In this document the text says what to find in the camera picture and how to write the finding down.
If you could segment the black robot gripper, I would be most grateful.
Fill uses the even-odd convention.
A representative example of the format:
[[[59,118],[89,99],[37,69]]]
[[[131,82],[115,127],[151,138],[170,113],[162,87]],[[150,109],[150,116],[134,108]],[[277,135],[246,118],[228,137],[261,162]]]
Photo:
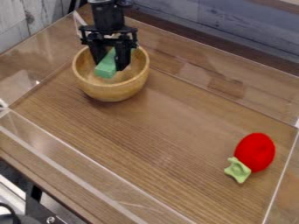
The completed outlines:
[[[137,28],[126,25],[125,9],[133,6],[131,1],[89,1],[91,7],[94,24],[82,26],[82,44],[91,51],[95,64],[107,55],[106,46],[115,46],[117,70],[123,71],[131,63],[131,52],[138,48]],[[109,40],[109,36],[121,34],[117,44]]]

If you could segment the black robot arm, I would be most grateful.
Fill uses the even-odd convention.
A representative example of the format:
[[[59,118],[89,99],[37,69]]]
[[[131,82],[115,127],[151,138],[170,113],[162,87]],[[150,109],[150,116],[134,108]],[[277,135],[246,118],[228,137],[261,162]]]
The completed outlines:
[[[127,0],[89,0],[94,24],[82,25],[81,42],[89,46],[95,63],[103,63],[109,48],[115,51],[113,64],[123,71],[131,63],[131,52],[138,48],[138,29],[126,25]]]

